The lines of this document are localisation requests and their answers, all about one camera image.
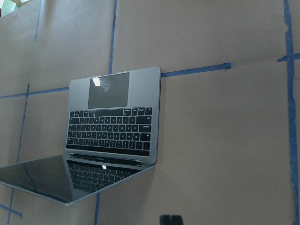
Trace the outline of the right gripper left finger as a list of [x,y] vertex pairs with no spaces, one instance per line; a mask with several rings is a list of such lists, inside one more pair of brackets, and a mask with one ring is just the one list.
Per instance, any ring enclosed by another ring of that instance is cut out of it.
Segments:
[[159,217],[160,225],[171,225],[172,220],[170,215],[161,215]]

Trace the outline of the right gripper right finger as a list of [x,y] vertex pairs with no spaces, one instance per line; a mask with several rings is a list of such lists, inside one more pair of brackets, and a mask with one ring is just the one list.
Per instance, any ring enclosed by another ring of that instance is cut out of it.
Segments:
[[182,217],[180,215],[171,216],[172,225],[182,225]]

